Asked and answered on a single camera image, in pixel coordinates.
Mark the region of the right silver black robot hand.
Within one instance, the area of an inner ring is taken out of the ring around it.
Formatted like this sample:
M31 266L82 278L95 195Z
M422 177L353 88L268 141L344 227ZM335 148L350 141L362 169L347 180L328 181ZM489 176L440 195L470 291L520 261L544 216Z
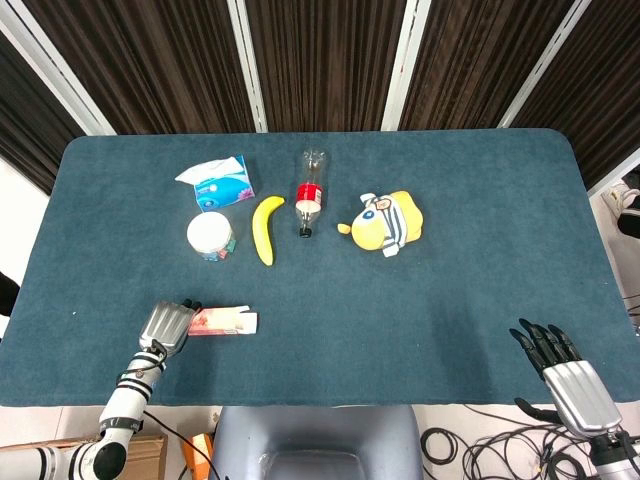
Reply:
M549 389L556 419L576 436L590 439L618 430L622 415L590 362L559 327L524 318L509 333Z

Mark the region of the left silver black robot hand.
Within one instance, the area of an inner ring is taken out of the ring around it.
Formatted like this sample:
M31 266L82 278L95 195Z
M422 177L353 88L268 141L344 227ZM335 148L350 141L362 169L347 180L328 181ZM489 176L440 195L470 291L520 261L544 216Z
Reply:
M141 330L140 347L163 352L166 358L179 353L185 344L191 322L200 310L201 303L190 299L185 299L181 304L167 301L157 303Z

